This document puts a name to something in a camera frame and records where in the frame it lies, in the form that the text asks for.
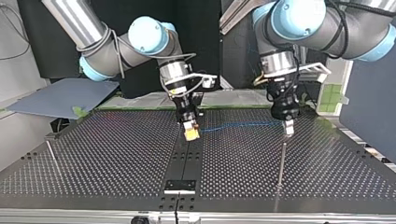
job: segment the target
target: black perforated table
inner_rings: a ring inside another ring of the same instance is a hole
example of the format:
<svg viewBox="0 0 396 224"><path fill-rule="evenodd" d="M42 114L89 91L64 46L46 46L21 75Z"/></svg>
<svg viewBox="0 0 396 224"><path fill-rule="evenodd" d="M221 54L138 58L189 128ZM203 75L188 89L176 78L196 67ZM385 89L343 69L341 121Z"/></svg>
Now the black perforated table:
<svg viewBox="0 0 396 224"><path fill-rule="evenodd" d="M174 111L96 111L0 173L0 208L396 214L396 174L310 109L288 141L266 109L208 109L187 143ZM167 181L195 193L165 195Z"/></svg>

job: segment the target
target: blue cable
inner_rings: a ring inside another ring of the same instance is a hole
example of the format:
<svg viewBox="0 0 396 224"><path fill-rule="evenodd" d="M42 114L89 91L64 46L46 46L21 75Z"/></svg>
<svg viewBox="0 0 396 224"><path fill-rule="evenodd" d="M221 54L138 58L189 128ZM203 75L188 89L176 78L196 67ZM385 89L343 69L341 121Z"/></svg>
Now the blue cable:
<svg viewBox="0 0 396 224"><path fill-rule="evenodd" d="M226 128L242 128L242 127L253 127L253 126L276 126L281 124L281 122L271 122L271 121L252 121L252 122L239 122L239 123L228 123L217 128L202 129L201 133L213 133L216 131L221 131Z"/></svg>

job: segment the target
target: black bracket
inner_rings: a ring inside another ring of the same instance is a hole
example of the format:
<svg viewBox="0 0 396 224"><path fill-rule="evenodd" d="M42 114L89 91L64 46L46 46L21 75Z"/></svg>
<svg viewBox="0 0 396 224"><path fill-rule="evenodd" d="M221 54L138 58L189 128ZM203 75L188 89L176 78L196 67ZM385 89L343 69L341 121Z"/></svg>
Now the black bracket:
<svg viewBox="0 0 396 224"><path fill-rule="evenodd" d="M195 180L168 180L166 181L165 194L195 194Z"/></svg>

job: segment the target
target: green tape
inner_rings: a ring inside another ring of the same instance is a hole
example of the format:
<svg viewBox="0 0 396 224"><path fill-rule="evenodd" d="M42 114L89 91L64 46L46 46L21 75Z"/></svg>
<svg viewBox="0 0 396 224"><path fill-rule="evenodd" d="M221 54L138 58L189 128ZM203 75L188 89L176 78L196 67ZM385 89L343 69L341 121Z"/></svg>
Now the green tape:
<svg viewBox="0 0 396 224"><path fill-rule="evenodd" d="M328 84L323 88L320 98L319 112L334 113L338 103L341 102L342 85Z"/></svg>
<svg viewBox="0 0 396 224"><path fill-rule="evenodd" d="M79 106L73 106L73 112L75 115L77 115L80 119L87 117L90 113L83 110L81 107Z"/></svg>

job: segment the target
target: robotic arm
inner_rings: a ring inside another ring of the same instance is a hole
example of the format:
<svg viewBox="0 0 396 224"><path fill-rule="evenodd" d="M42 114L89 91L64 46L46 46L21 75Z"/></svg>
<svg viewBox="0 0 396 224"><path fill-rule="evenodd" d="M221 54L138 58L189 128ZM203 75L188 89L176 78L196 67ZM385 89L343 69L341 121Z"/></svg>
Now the robotic arm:
<svg viewBox="0 0 396 224"><path fill-rule="evenodd" d="M396 28L390 23L395 12L395 0L277 0L254 11L272 116L284 121L287 135L294 133L293 120L299 115L299 62L293 45L336 55L331 58L374 62L393 48Z"/></svg>
<svg viewBox="0 0 396 224"><path fill-rule="evenodd" d="M128 34L118 37L102 23L86 0L42 0L81 52L79 60L85 75L104 81L126 70L156 59L161 81L177 106L177 121L182 123L188 141L199 138L197 109L192 92L201 85L212 88L215 76L191 73L178 42L175 26L150 17L136 19ZM192 86L194 78L201 81Z"/></svg>

